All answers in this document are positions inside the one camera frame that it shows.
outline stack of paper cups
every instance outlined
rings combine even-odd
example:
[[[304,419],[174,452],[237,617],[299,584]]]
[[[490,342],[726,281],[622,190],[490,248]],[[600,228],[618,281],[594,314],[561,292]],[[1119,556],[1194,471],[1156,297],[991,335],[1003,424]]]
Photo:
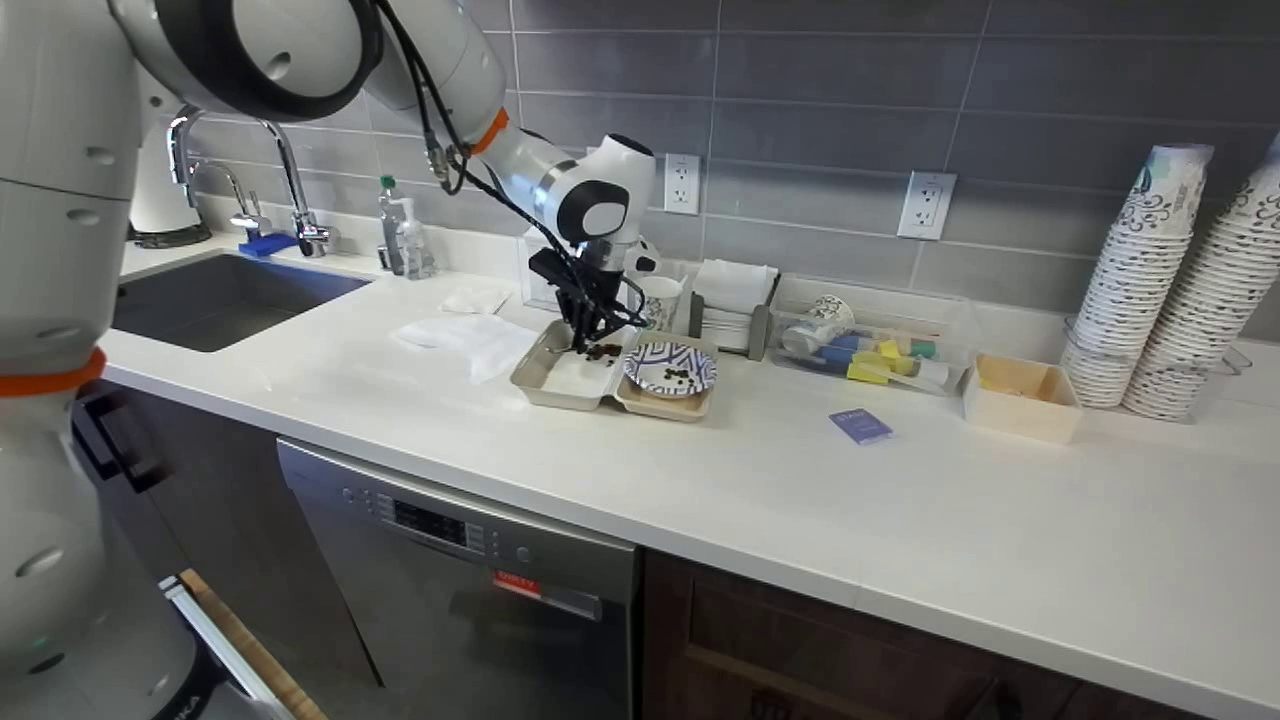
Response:
[[[1068,335],[1062,371],[1089,409],[1119,409],[1191,243],[1213,148],[1152,148],[1136,175]]]
[[[1280,278],[1280,137],[1230,211],[1216,222],[1194,265],[1179,278],[1125,409],[1156,419],[1191,419],[1191,399],[1225,363],[1257,305]]]

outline dishwasher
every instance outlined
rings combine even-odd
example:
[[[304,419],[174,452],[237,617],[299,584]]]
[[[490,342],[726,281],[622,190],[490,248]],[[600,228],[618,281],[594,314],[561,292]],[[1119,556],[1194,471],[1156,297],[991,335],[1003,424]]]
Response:
[[[386,717],[634,717],[634,550],[290,442],[276,458]]]

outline white countertop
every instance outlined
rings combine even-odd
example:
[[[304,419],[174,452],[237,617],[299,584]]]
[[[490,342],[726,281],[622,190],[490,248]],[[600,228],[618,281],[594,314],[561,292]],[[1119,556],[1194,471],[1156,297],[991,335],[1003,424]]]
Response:
[[[190,254],[130,248],[122,278]],[[532,409],[386,342],[454,292],[502,285],[371,281],[213,356],[106,332],[106,382],[1174,710],[1280,717],[1280,350],[1247,350],[1258,369],[1194,427],[1091,416],[1072,450],[746,361],[720,361],[702,424],[661,424]],[[855,450],[844,409],[894,436]]]

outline wall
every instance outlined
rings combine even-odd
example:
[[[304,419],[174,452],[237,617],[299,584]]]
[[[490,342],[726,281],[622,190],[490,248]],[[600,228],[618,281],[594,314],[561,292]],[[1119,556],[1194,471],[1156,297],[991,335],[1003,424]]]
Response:
[[[565,148],[627,132],[706,160],[698,218],[649,218],[675,258],[1077,308],[1156,140],[1216,143],[1213,199],[1280,130],[1277,0],[468,0],[512,113]],[[264,195],[264,132],[203,120]],[[319,209],[371,211],[413,182],[438,225],[520,233],[426,190],[413,123],[355,101],[295,130]],[[961,172],[944,243],[894,240],[904,175]],[[1280,292],[1251,325],[1280,342]]]

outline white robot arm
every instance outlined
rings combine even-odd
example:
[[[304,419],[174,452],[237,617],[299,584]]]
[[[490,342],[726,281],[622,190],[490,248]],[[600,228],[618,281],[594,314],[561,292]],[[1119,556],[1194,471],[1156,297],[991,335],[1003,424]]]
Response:
[[[68,452],[122,258],[135,63],[201,113],[316,120],[355,91],[414,113],[442,190],[478,186],[542,228],[532,270],[578,346],[634,319],[618,258],[643,243],[651,151],[606,137],[573,160],[512,130],[451,0],[3,0],[0,717],[190,717],[201,654]]]

